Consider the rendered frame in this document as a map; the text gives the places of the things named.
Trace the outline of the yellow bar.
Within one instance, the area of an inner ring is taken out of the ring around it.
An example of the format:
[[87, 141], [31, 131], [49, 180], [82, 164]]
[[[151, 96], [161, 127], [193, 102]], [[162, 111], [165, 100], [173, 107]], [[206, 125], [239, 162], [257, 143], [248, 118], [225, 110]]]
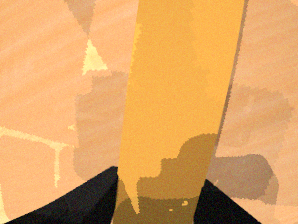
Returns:
[[245, 0], [138, 0], [113, 224], [192, 224]]

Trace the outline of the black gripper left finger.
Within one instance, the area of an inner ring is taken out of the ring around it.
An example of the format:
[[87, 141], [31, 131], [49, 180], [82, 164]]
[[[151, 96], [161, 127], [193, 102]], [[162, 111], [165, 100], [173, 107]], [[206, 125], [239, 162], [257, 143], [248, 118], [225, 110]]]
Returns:
[[117, 188], [117, 167], [109, 167], [71, 192], [4, 224], [112, 224]]

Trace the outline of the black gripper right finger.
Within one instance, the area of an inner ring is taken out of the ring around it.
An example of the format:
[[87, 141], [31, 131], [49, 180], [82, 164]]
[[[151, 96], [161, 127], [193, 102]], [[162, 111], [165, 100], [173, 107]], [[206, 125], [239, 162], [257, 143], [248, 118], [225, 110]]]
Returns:
[[227, 194], [205, 179], [193, 224], [261, 224]]

